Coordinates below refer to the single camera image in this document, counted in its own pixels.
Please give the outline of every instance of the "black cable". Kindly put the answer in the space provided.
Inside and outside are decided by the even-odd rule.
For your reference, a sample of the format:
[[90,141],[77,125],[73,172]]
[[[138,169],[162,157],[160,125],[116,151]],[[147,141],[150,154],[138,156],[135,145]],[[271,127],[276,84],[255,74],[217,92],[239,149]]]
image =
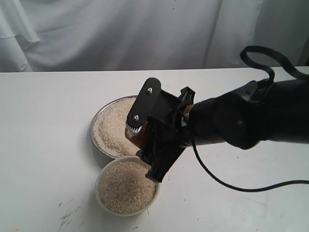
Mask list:
[[260,69],[260,70],[264,70],[265,72],[267,72],[268,75],[269,75],[269,79],[271,81],[273,81],[274,78],[275,78],[275,72],[273,71],[273,69],[270,68],[267,65],[259,64],[259,63],[254,62],[253,60],[251,60],[247,55],[248,52],[260,53],[260,54],[264,54],[268,57],[271,57],[271,58],[275,59],[283,67],[283,69],[288,74],[290,74],[291,76],[293,76],[293,77],[295,77],[296,79],[299,79],[299,80],[305,80],[305,81],[309,80],[309,74],[302,73],[299,70],[297,70],[293,66],[293,64],[291,64],[289,59],[287,57],[285,57],[284,55],[282,55],[280,52],[277,52],[275,50],[272,50],[272,49],[267,48],[267,47],[262,47],[262,46],[247,46],[247,47],[245,47],[242,50],[242,52],[240,53],[240,58],[242,59],[242,61],[251,68]]
[[193,150],[194,150],[194,153],[195,153],[195,156],[197,158],[197,161],[199,162],[199,164],[202,166],[202,168],[215,180],[217,181],[219,184],[225,186],[225,187],[228,187],[229,189],[233,189],[233,190],[236,190],[236,191],[240,191],[240,192],[264,192],[264,191],[268,191],[268,190],[271,190],[271,189],[276,189],[276,188],[279,188],[279,187],[283,187],[283,186],[286,186],[286,185],[295,185],[295,184],[309,184],[309,180],[290,180],[290,181],[285,181],[285,182],[281,182],[281,183],[278,183],[278,184],[274,184],[274,185],[271,185],[271,186],[267,186],[267,187],[263,187],[263,188],[238,188],[238,187],[235,187],[233,185],[230,185],[222,180],[220,180],[219,178],[217,178],[207,167],[206,165],[203,163],[203,161],[201,160],[199,154],[198,154],[198,151],[197,151],[197,146],[195,144],[195,141],[194,141],[194,137],[193,137],[193,131],[189,125],[189,121],[188,119],[186,118],[186,116],[184,115],[183,112],[181,111],[177,111],[179,114],[182,115],[185,123],[187,124],[188,128],[189,128],[189,131],[191,133],[191,143],[192,143],[192,147],[193,147]]

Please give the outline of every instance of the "uncooked rice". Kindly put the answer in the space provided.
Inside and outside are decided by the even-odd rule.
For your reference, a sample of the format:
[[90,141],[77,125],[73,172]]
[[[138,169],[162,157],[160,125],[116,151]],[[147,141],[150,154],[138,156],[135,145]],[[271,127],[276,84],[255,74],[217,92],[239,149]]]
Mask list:
[[155,195],[155,183],[145,177],[148,168],[135,162],[113,166],[101,179],[99,195],[103,204],[119,214],[146,207]]
[[134,156],[139,150],[125,137],[126,117],[135,97],[117,101],[104,109],[93,125],[93,135],[101,150],[114,157]]

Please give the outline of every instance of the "bolt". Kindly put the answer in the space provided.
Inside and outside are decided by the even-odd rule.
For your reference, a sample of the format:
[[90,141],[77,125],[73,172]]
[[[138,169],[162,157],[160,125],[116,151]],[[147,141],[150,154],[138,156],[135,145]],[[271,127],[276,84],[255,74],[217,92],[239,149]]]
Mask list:
[[153,92],[153,88],[148,88],[148,89],[147,89],[147,93],[148,93],[148,94],[151,94],[152,92]]
[[139,120],[139,116],[138,116],[138,115],[135,115],[135,116],[133,117],[133,119],[134,119],[134,121],[138,121],[138,120]]

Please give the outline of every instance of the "table surface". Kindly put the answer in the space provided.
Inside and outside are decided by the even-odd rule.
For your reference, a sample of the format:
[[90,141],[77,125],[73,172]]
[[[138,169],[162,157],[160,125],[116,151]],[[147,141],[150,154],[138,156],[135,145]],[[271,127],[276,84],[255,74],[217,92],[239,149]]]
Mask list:
[[[282,69],[276,80],[290,79]],[[309,67],[301,69],[309,73]],[[309,186],[241,193],[211,179],[191,148],[176,161],[160,194],[137,217],[115,217],[96,202],[94,185],[107,162],[92,146],[89,125],[110,101],[139,92],[148,77],[196,102],[267,74],[253,69],[0,73],[1,232],[307,232]],[[199,146],[224,181],[256,188],[309,179],[309,146],[261,142],[243,151]]]

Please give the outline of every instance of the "white backdrop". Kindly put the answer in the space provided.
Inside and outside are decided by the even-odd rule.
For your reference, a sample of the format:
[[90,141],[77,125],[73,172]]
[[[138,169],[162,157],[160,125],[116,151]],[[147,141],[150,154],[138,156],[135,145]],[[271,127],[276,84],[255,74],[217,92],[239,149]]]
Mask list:
[[0,71],[244,67],[263,45],[299,60],[307,0],[1,0]]

